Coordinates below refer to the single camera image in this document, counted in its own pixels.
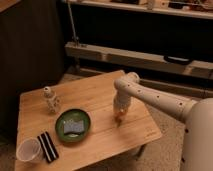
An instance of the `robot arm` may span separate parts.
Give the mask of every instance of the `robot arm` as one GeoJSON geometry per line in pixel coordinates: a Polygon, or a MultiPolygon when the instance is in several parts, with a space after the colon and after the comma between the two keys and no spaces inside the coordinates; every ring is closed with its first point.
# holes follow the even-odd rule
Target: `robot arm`
{"type": "Polygon", "coordinates": [[[141,86],[136,73],[115,80],[114,112],[120,122],[128,112],[131,96],[185,123],[180,170],[213,171],[213,98],[199,102],[141,86]]]}
{"type": "Polygon", "coordinates": [[[189,111],[197,101],[141,86],[138,84],[139,79],[138,75],[132,72],[115,80],[114,86],[117,89],[114,98],[115,113],[126,113],[132,96],[185,122],[189,111]]]}

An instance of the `white cup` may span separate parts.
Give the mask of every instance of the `white cup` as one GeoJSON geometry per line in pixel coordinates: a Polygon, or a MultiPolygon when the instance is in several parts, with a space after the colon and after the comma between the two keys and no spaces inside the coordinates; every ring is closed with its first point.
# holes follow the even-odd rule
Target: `white cup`
{"type": "Polygon", "coordinates": [[[44,154],[39,140],[37,138],[29,138],[24,140],[17,147],[16,157],[22,162],[41,162],[44,158],[44,154]]]}

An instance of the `green plate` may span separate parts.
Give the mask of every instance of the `green plate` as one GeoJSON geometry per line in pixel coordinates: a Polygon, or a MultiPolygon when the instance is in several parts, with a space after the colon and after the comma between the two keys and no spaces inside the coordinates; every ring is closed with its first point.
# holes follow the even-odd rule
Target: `green plate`
{"type": "Polygon", "coordinates": [[[63,142],[78,142],[87,135],[90,128],[90,123],[91,121],[89,115],[85,111],[81,109],[70,109],[63,112],[57,119],[55,124],[56,134],[58,135],[58,138],[63,142]],[[74,122],[83,120],[84,132],[81,134],[64,134],[64,124],[66,123],[66,121],[70,120],[74,122]]]}

